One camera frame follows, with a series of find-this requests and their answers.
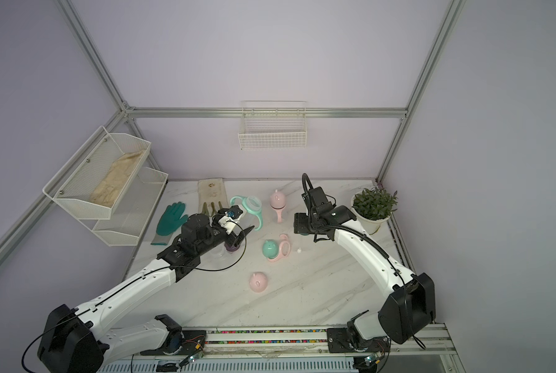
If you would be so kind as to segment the clear baby bottle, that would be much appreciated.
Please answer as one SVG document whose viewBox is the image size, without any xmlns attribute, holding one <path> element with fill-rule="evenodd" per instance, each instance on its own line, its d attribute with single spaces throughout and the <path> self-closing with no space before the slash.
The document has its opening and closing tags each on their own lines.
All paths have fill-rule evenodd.
<svg viewBox="0 0 556 373">
<path fill-rule="evenodd" d="M 245 228 L 251 225 L 255 226 L 255 230 L 259 231 L 263 227 L 262 222 L 262 202 L 258 197 L 248 196 L 242 200 L 242 207 L 245 212 L 245 217 L 242 222 Z"/>
</svg>

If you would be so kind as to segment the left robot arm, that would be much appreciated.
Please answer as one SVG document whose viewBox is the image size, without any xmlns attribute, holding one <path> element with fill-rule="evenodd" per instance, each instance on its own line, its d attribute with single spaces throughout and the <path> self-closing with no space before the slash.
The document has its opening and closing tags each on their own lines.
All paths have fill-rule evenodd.
<svg viewBox="0 0 556 373">
<path fill-rule="evenodd" d="M 200 258 L 223 245 L 239 248 L 254 226 L 241 226 L 237 208 L 214 217 L 193 214 L 172 244 L 142 270 L 108 292 L 75 308 L 62 305 L 48 316 L 43 333 L 34 340 L 37 357 L 50 372 L 96 372 L 102 366 L 143 352 L 176 355 L 197 350 L 183 328 L 167 314 L 139 326 L 116 324 L 140 304 L 200 270 Z"/>
</svg>

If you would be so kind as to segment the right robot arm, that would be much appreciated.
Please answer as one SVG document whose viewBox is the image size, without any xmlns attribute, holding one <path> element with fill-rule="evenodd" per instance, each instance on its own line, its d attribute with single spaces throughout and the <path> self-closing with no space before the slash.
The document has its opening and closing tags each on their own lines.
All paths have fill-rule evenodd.
<svg viewBox="0 0 556 373">
<path fill-rule="evenodd" d="M 323 215 L 294 215 L 294 232 L 311 235 L 315 242 L 332 240 L 343 247 L 370 275 L 385 297 L 377 312 L 363 312 L 352 327 L 363 340 L 388 337 L 397 344 L 413 338 L 436 318 L 435 284 L 425 273 L 415 274 L 400 264 L 363 228 L 345 206 Z"/>
</svg>

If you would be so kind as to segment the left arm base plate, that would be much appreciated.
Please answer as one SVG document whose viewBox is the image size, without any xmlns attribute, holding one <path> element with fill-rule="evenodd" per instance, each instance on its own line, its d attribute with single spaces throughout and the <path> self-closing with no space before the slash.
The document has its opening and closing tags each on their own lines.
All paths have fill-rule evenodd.
<svg viewBox="0 0 556 373">
<path fill-rule="evenodd" d="M 191 356 L 203 351 L 207 332 L 205 330 L 183 330 L 181 334 L 169 335 L 163 345 L 151 351 L 156 355 L 184 355 Z"/>
</svg>

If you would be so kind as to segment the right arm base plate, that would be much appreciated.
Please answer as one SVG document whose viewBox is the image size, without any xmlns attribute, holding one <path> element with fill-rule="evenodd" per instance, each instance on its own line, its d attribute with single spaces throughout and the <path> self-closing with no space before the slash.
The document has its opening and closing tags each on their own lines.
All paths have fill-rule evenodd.
<svg viewBox="0 0 556 373">
<path fill-rule="evenodd" d="M 328 349 L 331 354 L 338 353 L 386 353 L 391 350 L 387 337 L 374 337 L 365 340 L 349 328 L 329 328 L 326 331 Z"/>
</svg>

